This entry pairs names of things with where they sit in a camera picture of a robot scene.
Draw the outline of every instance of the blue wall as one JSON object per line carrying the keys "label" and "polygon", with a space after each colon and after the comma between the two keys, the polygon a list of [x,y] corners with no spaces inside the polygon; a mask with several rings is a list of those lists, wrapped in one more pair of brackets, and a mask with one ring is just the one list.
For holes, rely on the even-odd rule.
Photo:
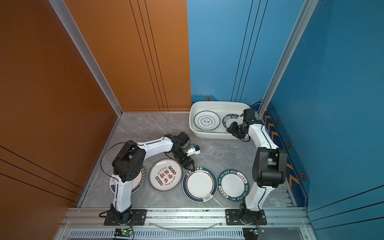
{"label": "blue wall", "polygon": [[384,1],[320,0],[272,98],[320,240],[382,238],[383,14]]}
{"label": "blue wall", "polygon": [[192,101],[262,99],[303,3],[188,0]]}

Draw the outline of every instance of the white plastic tub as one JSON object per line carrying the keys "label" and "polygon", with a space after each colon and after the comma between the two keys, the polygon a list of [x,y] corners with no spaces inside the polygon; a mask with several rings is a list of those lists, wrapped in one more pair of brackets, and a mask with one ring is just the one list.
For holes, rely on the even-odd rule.
{"label": "white plastic tub", "polygon": [[[197,137],[216,138],[216,139],[237,139],[232,134],[227,132],[227,129],[222,124],[222,119],[228,114],[243,114],[244,109],[250,108],[245,103],[234,102],[217,102],[217,101],[202,101],[192,105],[189,113],[189,127],[193,134]],[[212,132],[202,132],[194,124],[196,114],[202,111],[211,111],[216,113],[220,118],[220,125]]]}

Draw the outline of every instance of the plate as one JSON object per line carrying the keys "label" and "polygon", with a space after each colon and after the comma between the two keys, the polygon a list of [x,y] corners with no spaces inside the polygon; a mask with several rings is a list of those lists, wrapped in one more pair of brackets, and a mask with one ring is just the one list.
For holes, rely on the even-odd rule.
{"label": "plate", "polygon": [[[136,192],[141,187],[141,185],[143,185],[144,180],[145,180],[145,170],[144,170],[144,167],[141,166],[141,170],[140,170],[139,175],[137,177],[135,177],[135,179],[133,179],[132,193]],[[117,185],[116,179],[111,178],[109,180],[109,189],[113,193],[115,193],[116,185]]]}
{"label": "plate", "polygon": [[237,114],[228,114],[226,115],[225,117],[223,117],[223,120],[222,120],[222,123],[223,123],[223,126],[228,129],[229,126],[231,126],[231,124],[233,122],[236,122],[237,118],[240,117],[239,115]]}
{"label": "plate", "polygon": [[183,178],[185,195],[195,202],[206,202],[213,198],[217,190],[215,174],[206,167],[196,167],[196,171],[188,171]]}
{"label": "plate", "polygon": [[227,169],[218,177],[218,189],[226,199],[239,202],[248,195],[249,183],[240,171]]}
{"label": "plate", "polygon": [[220,125],[220,118],[214,112],[203,111],[196,114],[194,123],[199,130],[203,132],[210,132],[215,130]]}
{"label": "plate", "polygon": [[178,162],[163,159],[157,162],[149,173],[149,182],[159,191],[168,191],[176,187],[181,180],[183,171]]}

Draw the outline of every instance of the plate with dark green rim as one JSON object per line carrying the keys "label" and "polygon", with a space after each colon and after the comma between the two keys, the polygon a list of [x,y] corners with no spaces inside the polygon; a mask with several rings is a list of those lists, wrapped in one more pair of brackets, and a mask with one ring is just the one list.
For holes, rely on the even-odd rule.
{"label": "plate with dark green rim", "polygon": [[217,191],[217,178],[206,167],[195,167],[196,171],[188,171],[183,178],[185,195],[195,202],[206,202],[213,198]]}
{"label": "plate with dark green rim", "polygon": [[239,115],[237,114],[228,114],[226,115],[225,117],[223,117],[223,120],[222,120],[222,123],[223,123],[223,126],[228,129],[229,126],[231,126],[231,124],[233,122],[236,122],[236,120],[238,119]]}
{"label": "plate with dark green rim", "polygon": [[[115,193],[117,181],[112,177],[109,180],[109,189],[113,193]],[[141,166],[139,175],[135,177],[135,179],[133,179],[132,193],[136,192],[143,185],[144,180],[145,180],[145,170],[144,170],[144,167]]]}
{"label": "plate with dark green rim", "polygon": [[217,182],[221,195],[233,202],[242,201],[250,190],[247,178],[235,169],[223,171],[219,175]]}

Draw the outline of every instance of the orange wall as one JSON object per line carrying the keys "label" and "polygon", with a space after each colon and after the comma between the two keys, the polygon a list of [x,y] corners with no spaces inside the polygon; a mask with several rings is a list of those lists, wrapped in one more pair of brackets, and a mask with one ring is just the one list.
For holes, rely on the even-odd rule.
{"label": "orange wall", "polygon": [[186,0],[65,0],[124,111],[191,106]]}
{"label": "orange wall", "polygon": [[0,29],[2,238],[51,239],[117,116],[49,1],[3,2]]}

